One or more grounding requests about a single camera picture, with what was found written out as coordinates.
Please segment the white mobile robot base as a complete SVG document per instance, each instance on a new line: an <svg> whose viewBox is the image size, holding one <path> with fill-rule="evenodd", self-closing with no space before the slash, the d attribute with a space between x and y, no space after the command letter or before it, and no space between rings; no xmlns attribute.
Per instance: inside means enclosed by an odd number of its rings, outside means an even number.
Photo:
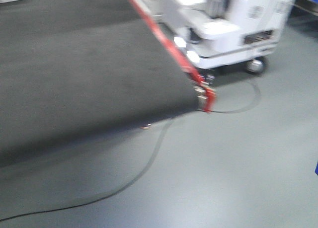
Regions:
<svg viewBox="0 0 318 228"><path fill-rule="evenodd" d="M245 63L266 70L295 0L137 0L202 70Z"/></svg>

